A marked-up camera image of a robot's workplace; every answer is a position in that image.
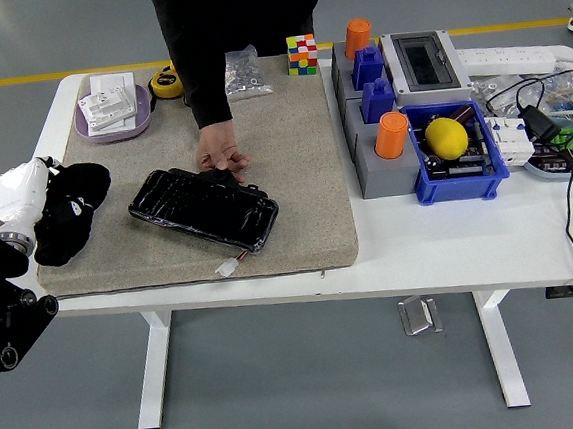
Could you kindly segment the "person's right hand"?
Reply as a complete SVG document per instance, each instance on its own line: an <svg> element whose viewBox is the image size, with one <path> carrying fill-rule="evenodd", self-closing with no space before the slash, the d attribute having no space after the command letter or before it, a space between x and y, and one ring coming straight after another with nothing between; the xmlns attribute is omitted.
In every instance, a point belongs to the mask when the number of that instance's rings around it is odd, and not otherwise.
<svg viewBox="0 0 573 429"><path fill-rule="evenodd" d="M248 167L250 159L237 148L232 120L213 123L200 130L196 161L202 172L228 170L235 180L245 183L243 171Z"/></svg>

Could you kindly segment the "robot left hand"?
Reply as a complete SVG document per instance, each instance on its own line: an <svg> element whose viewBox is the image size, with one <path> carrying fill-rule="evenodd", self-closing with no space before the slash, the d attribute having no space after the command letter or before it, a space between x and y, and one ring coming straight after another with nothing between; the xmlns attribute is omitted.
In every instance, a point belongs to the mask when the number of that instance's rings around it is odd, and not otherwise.
<svg viewBox="0 0 573 429"><path fill-rule="evenodd" d="M29 236L37 224L79 217L85 206L82 197L62 195L53 200L49 180L58 180L63 169L52 157L32 158L0 175L0 237Z"/></svg>

